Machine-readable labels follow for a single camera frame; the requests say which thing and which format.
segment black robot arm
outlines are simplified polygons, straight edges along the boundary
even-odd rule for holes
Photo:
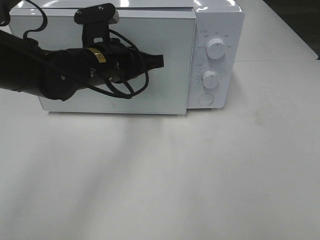
[[[83,88],[131,99],[147,88],[149,70],[164,67],[163,55],[140,52],[124,36],[109,29],[109,24],[119,21],[111,3],[82,8],[76,12],[74,21],[83,25],[83,48],[44,50],[27,34],[21,39],[0,30],[0,88],[62,101]],[[119,38],[110,38],[110,33],[130,46],[122,44]],[[145,84],[135,91],[128,81],[143,73]],[[96,87],[102,84],[110,91]],[[119,91],[116,84],[124,84],[127,92]]]

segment power knob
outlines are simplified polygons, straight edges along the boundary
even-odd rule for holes
[[[219,37],[212,38],[206,43],[206,54],[211,59],[220,59],[226,54],[226,42]]]
[[[206,89],[215,89],[220,84],[220,76],[216,71],[206,71],[201,78]]]

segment table surface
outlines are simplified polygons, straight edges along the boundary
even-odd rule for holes
[[[236,62],[225,107],[186,116],[0,90],[0,239],[319,239],[320,61],[300,47]]]

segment white microwave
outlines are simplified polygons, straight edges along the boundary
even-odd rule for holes
[[[141,51],[163,55],[164,67],[149,72],[148,88],[132,99],[82,89],[67,101],[40,97],[52,112],[185,114],[187,109],[222,108],[245,18],[233,0],[38,0],[48,16],[47,28],[30,37],[47,50],[82,47],[78,9],[112,3],[119,22],[111,29]],[[21,1],[11,13],[12,34],[37,28],[41,13]],[[130,83],[139,88],[144,76]]]

